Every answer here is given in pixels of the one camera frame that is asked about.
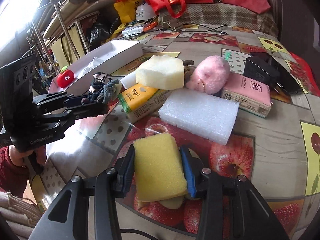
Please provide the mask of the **person left hand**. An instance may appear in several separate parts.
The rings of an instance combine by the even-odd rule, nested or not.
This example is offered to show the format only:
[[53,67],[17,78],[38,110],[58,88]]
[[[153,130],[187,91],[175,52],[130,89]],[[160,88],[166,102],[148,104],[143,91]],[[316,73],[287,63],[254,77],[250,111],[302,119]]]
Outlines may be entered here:
[[15,166],[26,166],[24,159],[29,157],[33,153],[33,150],[26,152],[20,152],[14,145],[9,146],[9,158]]

